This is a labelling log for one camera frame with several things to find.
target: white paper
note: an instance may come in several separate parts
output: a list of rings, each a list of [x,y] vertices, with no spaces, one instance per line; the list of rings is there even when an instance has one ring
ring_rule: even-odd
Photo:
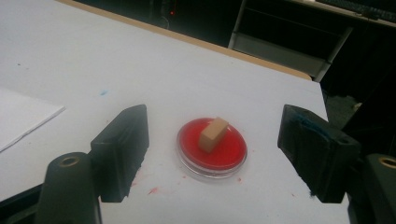
[[[62,111],[62,105],[0,89],[0,152]]]

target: sponge cube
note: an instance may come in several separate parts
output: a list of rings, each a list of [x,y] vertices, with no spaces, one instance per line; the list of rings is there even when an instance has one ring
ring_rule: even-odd
[[[211,152],[227,133],[228,122],[221,118],[215,118],[201,132],[199,137],[200,149]]]

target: red stain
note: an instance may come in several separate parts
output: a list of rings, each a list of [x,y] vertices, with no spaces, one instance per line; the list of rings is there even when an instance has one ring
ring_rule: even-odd
[[[149,195],[149,194],[155,194],[155,193],[158,193],[158,187],[155,187],[154,189],[151,189],[151,190],[149,191],[148,195]]]

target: table surface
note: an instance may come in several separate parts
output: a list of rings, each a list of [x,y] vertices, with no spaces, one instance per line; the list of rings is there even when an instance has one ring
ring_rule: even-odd
[[[101,203],[104,223],[348,223],[276,146],[284,104],[327,118],[318,83],[51,0],[0,1],[0,88],[66,110],[0,154],[0,201],[44,180],[47,165],[124,108],[148,108],[150,147],[131,193]],[[177,132],[227,119],[247,142],[235,175],[204,179],[176,153]]]

